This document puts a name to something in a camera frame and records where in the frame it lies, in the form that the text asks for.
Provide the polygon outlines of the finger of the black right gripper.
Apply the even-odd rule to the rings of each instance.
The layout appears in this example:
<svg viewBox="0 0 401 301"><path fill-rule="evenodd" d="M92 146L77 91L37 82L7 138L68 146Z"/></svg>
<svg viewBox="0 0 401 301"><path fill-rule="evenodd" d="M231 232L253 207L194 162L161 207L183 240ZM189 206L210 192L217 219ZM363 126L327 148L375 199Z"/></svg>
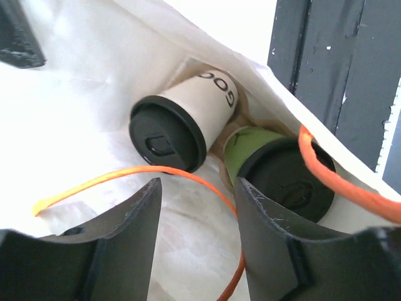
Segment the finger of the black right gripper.
<svg viewBox="0 0 401 301"><path fill-rule="evenodd" d="M46 63L19 1L1 0L1 62L20 69Z"/></svg>

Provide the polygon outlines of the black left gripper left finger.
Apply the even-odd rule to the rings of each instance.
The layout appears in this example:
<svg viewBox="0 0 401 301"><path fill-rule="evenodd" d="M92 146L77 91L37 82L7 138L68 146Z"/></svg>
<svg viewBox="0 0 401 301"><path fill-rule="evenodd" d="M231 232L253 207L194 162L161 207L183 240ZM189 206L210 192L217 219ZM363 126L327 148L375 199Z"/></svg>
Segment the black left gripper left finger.
<svg viewBox="0 0 401 301"><path fill-rule="evenodd" d="M146 300L162 183L59 236L1 231L2 300Z"/></svg>

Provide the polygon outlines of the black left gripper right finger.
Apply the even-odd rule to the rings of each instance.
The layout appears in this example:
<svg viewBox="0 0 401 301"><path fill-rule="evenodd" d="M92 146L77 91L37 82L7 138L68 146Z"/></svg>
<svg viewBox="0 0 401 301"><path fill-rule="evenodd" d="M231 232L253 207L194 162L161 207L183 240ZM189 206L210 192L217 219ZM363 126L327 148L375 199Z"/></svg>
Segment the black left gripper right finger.
<svg viewBox="0 0 401 301"><path fill-rule="evenodd" d="M251 300L400 299L400 228L335 231L243 178L235 199Z"/></svg>

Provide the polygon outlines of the black coffee cup lid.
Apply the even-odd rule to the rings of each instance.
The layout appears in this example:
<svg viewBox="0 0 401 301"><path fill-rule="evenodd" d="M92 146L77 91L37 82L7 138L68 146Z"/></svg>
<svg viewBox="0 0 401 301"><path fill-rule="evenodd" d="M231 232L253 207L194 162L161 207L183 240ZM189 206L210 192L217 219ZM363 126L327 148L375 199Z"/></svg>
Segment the black coffee cup lid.
<svg viewBox="0 0 401 301"><path fill-rule="evenodd" d="M267 198L314 223L324 217L335 196L306 167L295 138L264 144L246 159L237 176Z"/></svg>

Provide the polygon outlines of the brown paper takeout bag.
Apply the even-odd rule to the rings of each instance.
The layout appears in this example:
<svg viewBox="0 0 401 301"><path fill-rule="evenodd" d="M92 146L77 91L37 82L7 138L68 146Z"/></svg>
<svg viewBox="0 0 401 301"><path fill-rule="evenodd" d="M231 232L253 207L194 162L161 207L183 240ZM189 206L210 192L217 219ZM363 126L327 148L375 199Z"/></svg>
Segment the brown paper takeout bag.
<svg viewBox="0 0 401 301"><path fill-rule="evenodd" d="M291 111L281 121L289 125L295 114L322 140L325 126L294 97L270 99L278 80L256 63L267 58L261 47L270 44L276 1L217 1L217 8L212 1L21 2L47 63L30 70L1 63L1 230L58 234L145 184L151 174L127 176L73 196L43 219L30 212L42 198L140 165L123 130L128 110L193 58L245 83L255 117L268 116L273 104ZM206 187L162 178L149 300L216 300L238 262L234 217Z"/></svg>

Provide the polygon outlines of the green paper cup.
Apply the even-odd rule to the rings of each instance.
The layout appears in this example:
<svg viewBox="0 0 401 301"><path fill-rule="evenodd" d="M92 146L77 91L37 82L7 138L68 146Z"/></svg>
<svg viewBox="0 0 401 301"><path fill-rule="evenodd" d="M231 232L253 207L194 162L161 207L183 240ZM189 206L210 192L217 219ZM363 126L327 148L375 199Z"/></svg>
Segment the green paper cup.
<svg viewBox="0 0 401 301"><path fill-rule="evenodd" d="M230 182L239 174L245 161L262 146L276 139L284 138L284 135L262 127L242 127L233 133L224 146L223 161Z"/></svg>

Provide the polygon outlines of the white paper cup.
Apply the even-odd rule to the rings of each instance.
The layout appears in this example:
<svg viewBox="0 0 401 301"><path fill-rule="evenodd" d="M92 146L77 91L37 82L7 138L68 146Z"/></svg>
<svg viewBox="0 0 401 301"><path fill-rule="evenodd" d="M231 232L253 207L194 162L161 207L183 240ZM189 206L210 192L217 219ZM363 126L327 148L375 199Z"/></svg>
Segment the white paper cup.
<svg viewBox="0 0 401 301"><path fill-rule="evenodd" d="M197 74L159 94L184 111L196 124L208 151L236 108L239 94L235 83L219 70Z"/></svg>

